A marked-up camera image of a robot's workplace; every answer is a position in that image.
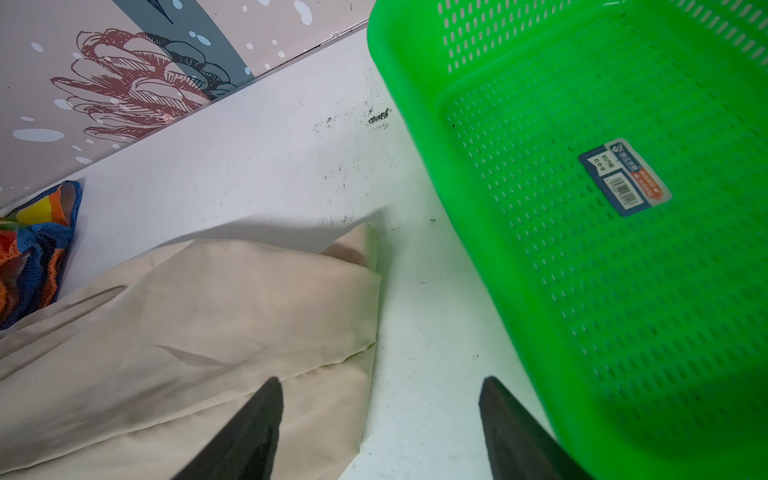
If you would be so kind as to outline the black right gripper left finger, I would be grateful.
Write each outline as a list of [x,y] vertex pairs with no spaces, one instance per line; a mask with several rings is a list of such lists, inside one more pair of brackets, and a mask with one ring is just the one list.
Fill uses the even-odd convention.
[[269,479],[283,411],[282,385],[271,377],[174,478]]

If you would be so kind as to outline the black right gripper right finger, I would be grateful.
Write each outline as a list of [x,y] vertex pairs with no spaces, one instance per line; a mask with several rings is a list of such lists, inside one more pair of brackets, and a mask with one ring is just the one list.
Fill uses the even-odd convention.
[[495,480],[591,477],[497,378],[484,379],[479,409]]

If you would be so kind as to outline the beige shorts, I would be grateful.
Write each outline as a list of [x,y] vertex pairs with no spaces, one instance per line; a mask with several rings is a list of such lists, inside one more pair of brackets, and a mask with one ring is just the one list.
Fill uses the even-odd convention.
[[169,479],[270,379],[275,479],[360,450],[381,277],[375,230],[319,253],[195,239],[134,257],[1,334],[5,479]]

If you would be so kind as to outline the rainbow striped shorts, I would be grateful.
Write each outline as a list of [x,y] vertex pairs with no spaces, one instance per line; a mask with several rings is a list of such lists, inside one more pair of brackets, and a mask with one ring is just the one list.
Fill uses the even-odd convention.
[[1,328],[52,304],[74,239],[82,185],[67,180],[1,218]]

